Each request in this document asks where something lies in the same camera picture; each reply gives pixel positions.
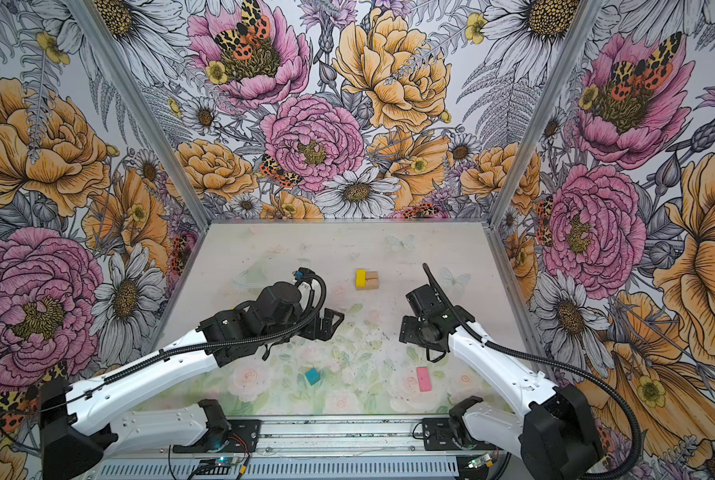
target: yellow flower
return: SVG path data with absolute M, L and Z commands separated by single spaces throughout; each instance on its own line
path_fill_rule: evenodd
M 523 300 L 528 302 L 533 296 L 533 289 L 536 288 L 538 273 L 534 238 L 525 233 L 519 238 L 517 233 L 510 236 L 506 239 L 506 255 L 517 278 L 520 292 L 523 293 Z
M 83 218 L 83 232 L 92 250 L 107 254 L 121 251 L 128 261 L 136 244 L 150 248 L 150 260 L 164 273 L 168 267 L 171 243 L 160 199 L 151 195 L 134 168 L 126 171 L 125 179 L 118 174 L 114 192 L 94 196 Z
M 472 13 L 467 17 L 467 30 L 464 31 L 464 36 L 467 40 L 472 40 L 472 43 L 479 44 L 485 38 L 481 30 L 486 26 L 488 21 L 482 13 Z
M 280 197 L 272 197 L 272 205 L 287 218 L 295 220 L 323 218 L 323 213 L 311 200 L 306 197 L 295 197 L 286 190 L 280 192 Z
M 680 361 L 687 345 L 679 336 L 678 324 L 647 293 L 621 291 L 613 300 L 616 318 L 612 321 L 619 327 L 613 331 L 619 333 L 615 339 L 602 333 L 614 363 L 608 378 L 602 380 L 627 400 L 640 428 L 648 431 L 643 445 L 648 454 L 663 457 L 684 437 L 695 436 L 698 448 L 688 464 L 698 467 L 712 456 L 715 402 L 700 392 L 708 387 L 695 366 Z M 715 380 L 708 379 L 708 384 L 715 391 Z M 603 424 L 631 438 L 627 419 L 607 393 L 592 382 L 576 387 Z
M 582 92 L 581 98 L 579 98 L 579 106 L 583 110 L 590 110 L 593 107 L 593 101 L 597 98 L 599 90 L 597 85 L 591 84 L 589 87 L 585 88 Z
M 667 211 L 688 232 L 685 248 L 668 270 L 654 271 L 654 286 L 678 313 L 696 361 L 715 366 L 715 154 L 683 169 L 682 192 L 682 209 L 667 203 Z
M 409 30 L 405 20 L 380 8 L 371 11 L 368 33 L 354 23 L 343 30 L 333 66 L 350 82 L 344 90 L 364 91 L 371 99 L 374 127 L 419 133 L 445 110 L 450 64 L 439 58 L 401 72 L 426 44 L 425 33 Z
M 41 192 L 56 202 L 59 215 L 72 216 L 91 194 L 110 186 L 104 140 L 68 98 L 50 92 L 47 131 L 38 141 L 35 162 L 28 158 L 29 125 L 25 97 L 34 94 L 14 78 L 0 80 L 0 207 L 19 189 Z
M 35 40 L 37 40 L 37 44 L 46 51 L 46 56 L 53 63 L 61 62 L 65 65 L 70 64 L 70 56 L 66 52 L 59 50 L 56 43 L 56 37 L 45 32 L 39 32 L 35 35 Z
M 179 159 L 187 178 L 200 198 L 206 192 L 221 195 L 231 200 L 237 194 L 252 192 L 258 188 L 253 165 L 243 160 L 222 144 L 206 140 L 195 140 L 179 144 L 176 147 Z M 166 187 L 172 196 L 179 193 L 172 187 L 169 179 Z
M 517 142 L 501 147 L 491 148 L 475 155 L 473 161 L 476 168 L 465 170 L 460 177 L 461 193 L 485 196 L 501 190 L 517 153 Z M 512 198 L 512 205 L 522 215 L 527 215 L 533 208 L 533 201 L 539 196 L 539 167 L 541 159 L 535 151 L 525 173 L 520 177 L 520 184 Z
M 380 134 L 366 149 L 392 164 L 385 178 L 399 178 L 401 189 L 394 192 L 395 210 L 416 205 L 435 189 L 433 183 L 441 185 L 446 178 L 445 165 L 453 166 L 453 156 L 448 151 L 448 137 L 431 140 L 420 135 L 416 140 L 402 130 Z
M 206 75 L 209 76 L 211 83 L 221 85 L 228 82 L 227 67 L 222 62 L 209 62 L 206 67 Z
M 168 99 L 168 106 L 171 109 L 171 112 L 173 112 L 174 115 L 177 117 L 181 118 L 182 117 L 182 109 L 180 108 L 179 104 L 176 102 L 176 99 L 173 97 L 170 97 Z

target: wallpaper panel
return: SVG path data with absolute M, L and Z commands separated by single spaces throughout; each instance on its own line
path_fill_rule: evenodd
M 715 0 L 605 10 L 619 20 L 590 35 L 535 146 L 539 188 L 498 228 L 546 355 L 635 410 L 630 477 L 715 479 Z M 587 395 L 613 469 L 619 407 L 556 376 Z
M 13 410 L 35 410 L 38 387 L 57 376 L 73 382 L 149 352 L 199 238 L 169 175 L 89 58 L 62 5 L 0 1 L 0 478 L 7 480 L 41 478 L 36 416 Z
M 579 0 L 95 3 L 211 216 L 402 219 L 487 216 Z

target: floral wallpaper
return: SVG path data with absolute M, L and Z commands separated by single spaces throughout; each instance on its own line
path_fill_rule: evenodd
M 496 227 L 546 355 L 635 410 L 629 477 L 715 480 L 715 0 L 603 10 L 610 33 L 593 29 L 535 146 L 538 186 L 529 167 Z M 556 375 L 589 399 L 613 469 L 621 410 Z
M 64 6 L 0 0 L 0 478 L 41 478 L 9 411 L 148 352 L 198 239 Z
M 95 4 L 209 216 L 402 219 L 489 215 L 579 1 Z

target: orange flower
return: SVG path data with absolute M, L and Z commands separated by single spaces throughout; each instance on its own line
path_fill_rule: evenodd
M 695 366 L 679 361 L 687 347 L 679 326 L 646 293 L 621 291 L 617 298 L 608 335 L 621 337 L 604 342 L 615 364 L 605 381 L 634 410 L 640 428 L 648 431 L 645 450 L 649 454 L 663 457 L 684 436 L 695 436 L 698 449 L 688 464 L 697 467 L 712 456 L 715 403 L 699 392 L 706 387 Z M 643 320 L 653 323 L 649 326 Z M 710 384 L 715 390 L 715 382 Z M 631 437 L 627 419 L 611 397 L 591 382 L 576 386 L 604 424 Z
M 445 165 L 453 166 L 453 155 L 448 151 L 448 137 L 431 140 L 420 135 L 393 131 L 377 135 L 367 147 L 369 153 L 392 162 L 385 178 L 400 179 L 401 189 L 394 192 L 395 210 L 416 205 L 435 189 L 433 182 L 441 185 L 446 178 Z
M 176 157 L 200 198 L 210 192 L 229 201 L 237 194 L 258 188 L 253 165 L 218 142 L 198 139 L 179 144 Z
M 107 147 L 69 97 L 64 101 L 52 91 L 47 130 L 30 159 L 33 120 L 26 97 L 34 93 L 14 78 L 0 80 L 0 207 L 25 189 L 41 192 L 56 202 L 59 215 L 71 216 L 90 195 L 110 186 Z
M 272 205 L 281 215 L 295 220 L 323 218 L 320 209 L 305 197 L 295 197 L 285 190 L 281 190 L 279 197 L 272 197 Z
M 379 8 L 371 11 L 368 33 L 355 23 L 342 31 L 333 66 L 350 82 L 344 90 L 365 91 L 371 99 L 374 127 L 419 133 L 445 111 L 450 64 L 439 59 L 411 73 L 400 72 L 426 42 L 425 33 L 408 30 L 405 20 Z
M 484 196 L 491 192 L 498 192 L 504 185 L 504 179 L 515 161 L 518 144 L 491 148 L 473 158 L 477 168 L 470 168 L 461 174 L 462 193 L 465 195 L 477 194 Z M 539 196 L 539 167 L 541 161 L 535 151 L 525 174 L 520 177 L 520 184 L 515 191 L 512 205 L 521 215 L 527 215 L 533 207 L 533 201 Z
M 685 249 L 667 270 L 654 270 L 664 304 L 680 316 L 680 337 L 697 362 L 715 366 L 715 154 L 683 170 L 682 210 L 669 218 L 688 232 Z
M 127 261 L 134 246 L 141 244 L 150 248 L 150 260 L 165 273 L 170 242 L 160 200 L 147 191 L 133 168 L 126 171 L 124 180 L 116 175 L 114 184 L 114 194 L 93 196 L 90 212 L 83 218 L 86 245 L 104 253 L 117 250 Z
M 525 302 L 531 300 L 533 289 L 536 288 L 537 265 L 534 248 L 534 238 L 525 233 L 520 235 L 520 238 L 515 233 L 506 239 L 506 255 L 517 277 Z

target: pink rectangular block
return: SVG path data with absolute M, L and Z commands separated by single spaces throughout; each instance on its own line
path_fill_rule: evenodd
M 427 370 L 426 366 L 417 367 L 416 378 L 419 380 L 419 389 L 422 392 L 429 392 L 432 389 L 432 383 L 429 381 L 429 370 Z

